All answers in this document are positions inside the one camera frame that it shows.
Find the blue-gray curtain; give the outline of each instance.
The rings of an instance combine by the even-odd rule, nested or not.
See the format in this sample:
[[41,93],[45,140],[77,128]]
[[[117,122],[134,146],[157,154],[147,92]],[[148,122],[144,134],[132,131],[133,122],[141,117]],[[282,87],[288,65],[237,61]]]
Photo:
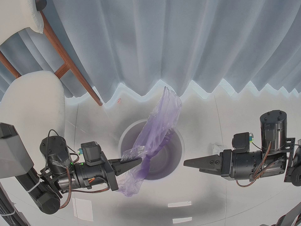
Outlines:
[[[252,81],[301,92],[301,0],[47,0],[44,14],[104,102],[120,82],[145,95],[159,80],[182,95],[191,80],[212,92]],[[62,59],[30,29],[0,46],[21,73],[55,71]],[[0,90],[13,76],[0,63]],[[67,97],[85,89],[69,71]]]

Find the clear tape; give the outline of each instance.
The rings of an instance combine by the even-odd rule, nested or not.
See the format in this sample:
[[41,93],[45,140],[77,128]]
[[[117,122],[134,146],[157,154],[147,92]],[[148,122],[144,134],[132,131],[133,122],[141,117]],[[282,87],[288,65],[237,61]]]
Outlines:
[[16,209],[13,209],[13,213],[9,213],[9,214],[0,214],[0,216],[10,216],[13,215],[16,212]]
[[41,182],[43,182],[43,180],[42,179],[39,179],[39,182],[36,184],[36,185],[34,185],[31,189],[29,189],[28,191],[26,191],[26,192],[28,192],[28,193],[30,193],[32,190],[34,190]]

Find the translucent purple bag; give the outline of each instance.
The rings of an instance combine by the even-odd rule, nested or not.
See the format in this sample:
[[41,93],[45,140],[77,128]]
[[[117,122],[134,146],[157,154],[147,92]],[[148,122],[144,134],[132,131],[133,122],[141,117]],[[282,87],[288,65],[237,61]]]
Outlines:
[[160,101],[150,114],[133,148],[122,155],[122,161],[141,157],[142,163],[120,176],[118,192],[127,197],[139,192],[149,172],[150,159],[170,141],[181,108],[181,99],[165,86]]

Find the white paper on floor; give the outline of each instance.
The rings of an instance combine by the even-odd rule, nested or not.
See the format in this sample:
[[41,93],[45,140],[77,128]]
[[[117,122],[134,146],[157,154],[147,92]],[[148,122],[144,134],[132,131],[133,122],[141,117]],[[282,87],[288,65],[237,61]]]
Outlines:
[[92,202],[89,200],[73,198],[74,216],[79,219],[93,222]]

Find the round bucket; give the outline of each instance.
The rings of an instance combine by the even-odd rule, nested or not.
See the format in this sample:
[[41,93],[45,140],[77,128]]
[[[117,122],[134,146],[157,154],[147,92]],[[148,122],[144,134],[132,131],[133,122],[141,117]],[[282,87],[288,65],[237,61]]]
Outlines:
[[[124,151],[133,147],[146,121],[147,119],[136,121],[123,132],[118,144],[120,157]],[[145,179],[158,180],[170,175],[182,162],[184,152],[183,138],[179,131],[175,129],[175,133],[172,135],[169,143],[150,160],[150,171]]]

